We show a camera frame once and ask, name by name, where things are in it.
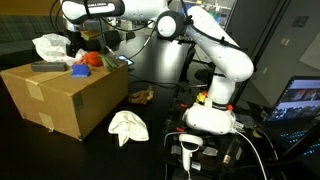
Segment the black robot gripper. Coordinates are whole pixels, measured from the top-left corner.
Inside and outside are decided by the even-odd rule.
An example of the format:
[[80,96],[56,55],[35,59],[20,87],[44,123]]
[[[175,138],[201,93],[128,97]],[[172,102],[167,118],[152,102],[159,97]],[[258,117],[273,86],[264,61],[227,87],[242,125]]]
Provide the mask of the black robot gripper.
[[70,43],[66,45],[67,55],[70,57],[75,57],[76,53],[83,46],[83,38],[80,32],[67,31],[67,37]]

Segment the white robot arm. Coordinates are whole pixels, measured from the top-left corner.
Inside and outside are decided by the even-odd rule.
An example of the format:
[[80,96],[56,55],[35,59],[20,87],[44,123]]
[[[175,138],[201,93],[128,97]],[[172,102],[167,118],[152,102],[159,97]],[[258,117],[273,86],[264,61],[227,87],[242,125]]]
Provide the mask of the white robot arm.
[[252,75],[249,56],[226,31],[199,6],[184,12],[172,11],[167,0],[60,0],[63,18],[79,26],[94,18],[116,17],[130,21],[153,20],[162,39],[173,40],[186,35],[197,44],[215,65],[207,98],[216,104],[231,99],[235,84]]

